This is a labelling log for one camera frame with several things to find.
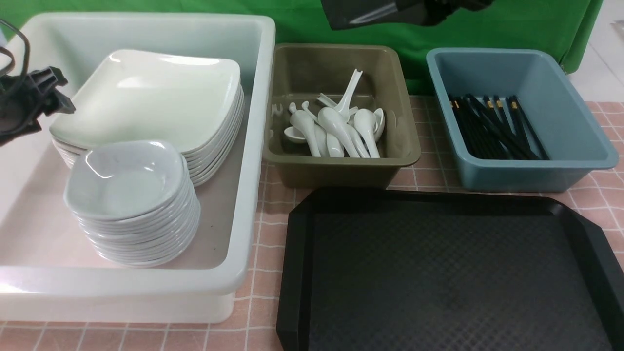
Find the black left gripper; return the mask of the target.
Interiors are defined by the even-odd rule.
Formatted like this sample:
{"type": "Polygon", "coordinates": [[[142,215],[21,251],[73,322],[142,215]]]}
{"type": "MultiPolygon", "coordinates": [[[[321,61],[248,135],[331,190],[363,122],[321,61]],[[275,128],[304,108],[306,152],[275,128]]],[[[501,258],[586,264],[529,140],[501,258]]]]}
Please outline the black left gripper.
{"type": "Polygon", "coordinates": [[[71,98],[58,88],[68,83],[62,71],[53,66],[20,76],[1,78],[2,146],[16,138],[42,130],[41,114],[72,114],[76,108],[71,98]]]}

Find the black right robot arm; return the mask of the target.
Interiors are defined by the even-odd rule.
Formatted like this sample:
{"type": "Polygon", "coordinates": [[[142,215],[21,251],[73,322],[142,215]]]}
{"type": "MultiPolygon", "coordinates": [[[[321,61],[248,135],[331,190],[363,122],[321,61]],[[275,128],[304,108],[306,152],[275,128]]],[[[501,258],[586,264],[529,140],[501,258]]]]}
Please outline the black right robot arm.
{"type": "Polygon", "coordinates": [[[492,0],[322,0],[321,6],[332,30],[347,30],[381,23],[437,26],[465,9],[481,11],[492,0]]]}

